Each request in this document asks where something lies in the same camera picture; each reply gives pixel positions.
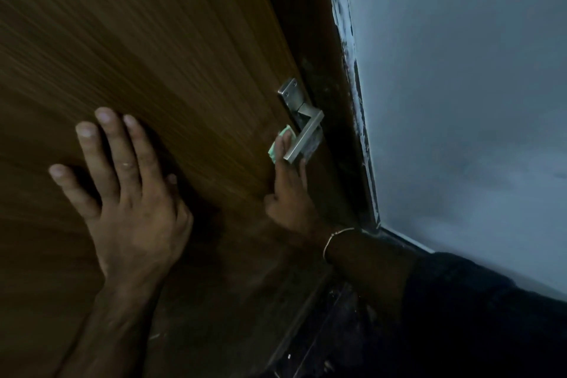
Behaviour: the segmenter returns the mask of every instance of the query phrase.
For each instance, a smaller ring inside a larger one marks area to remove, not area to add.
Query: forearm
[[[323,225],[316,239],[321,248],[340,227]],[[417,254],[352,230],[335,236],[326,258],[375,309],[400,319],[405,285]]]
[[[160,283],[106,284],[63,360],[57,377],[141,374]]]

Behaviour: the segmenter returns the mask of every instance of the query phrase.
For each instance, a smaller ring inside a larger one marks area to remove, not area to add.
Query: fingernail
[[[112,110],[109,108],[98,108],[95,111],[96,119],[101,123],[108,123],[112,120]]]
[[[62,177],[65,173],[65,167],[63,165],[53,165],[49,168],[49,174],[53,178]]]
[[[124,124],[126,124],[128,127],[134,127],[134,125],[136,124],[136,118],[134,118],[131,115],[124,115]]]
[[[93,126],[85,125],[85,124],[77,124],[75,127],[76,133],[83,138],[90,138],[95,135],[95,129]]]

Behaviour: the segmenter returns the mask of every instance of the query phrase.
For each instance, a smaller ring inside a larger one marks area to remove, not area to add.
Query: hand
[[[179,197],[174,174],[162,178],[154,149],[131,115],[95,111],[110,144],[105,157],[97,126],[81,122],[76,132],[102,206],[77,182],[73,171],[53,165],[49,173],[84,218],[107,284],[157,283],[179,259],[193,215]]]
[[[276,138],[276,182],[274,194],[264,198],[266,214],[280,226],[301,234],[304,240],[315,242],[312,237],[321,221],[307,192],[306,162],[301,160],[298,174],[283,159],[290,146],[291,132]]]

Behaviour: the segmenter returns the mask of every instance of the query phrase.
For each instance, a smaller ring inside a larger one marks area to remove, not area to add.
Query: peeling paint
[[[370,148],[368,138],[366,137],[362,96],[360,94],[360,85],[357,78],[358,69],[356,62],[356,45],[354,43],[349,0],[331,0],[331,3],[333,6],[333,18],[335,19],[335,25],[337,26],[338,34],[341,38],[341,45],[343,46],[345,69],[349,85],[351,86],[354,129],[360,140],[362,160],[366,170],[366,177],[370,183],[369,188],[370,195],[372,197],[372,210],[374,212],[375,221],[378,222],[379,214],[376,200],[376,188],[374,186],[374,174],[372,172],[372,164],[370,161]]]

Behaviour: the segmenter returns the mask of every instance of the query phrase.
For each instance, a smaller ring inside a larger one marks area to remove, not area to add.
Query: bracelet
[[[347,229],[342,229],[342,230],[339,230],[339,231],[337,231],[337,232],[334,232],[334,233],[331,233],[331,234],[330,234],[329,240],[327,241],[327,245],[325,245],[325,248],[323,248],[323,250],[322,250],[322,259],[323,259],[323,260],[325,260],[325,261],[327,262],[327,258],[326,258],[326,256],[325,256],[325,253],[327,252],[327,248],[329,247],[329,244],[330,244],[331,239],[334,238],[335,236],[337,236],[338,234],[341,234],[342,232],[346,232],[346,231],[348,231],[348,230],[354,230],[354,227],[349,227],[349,228],[347,228]]]

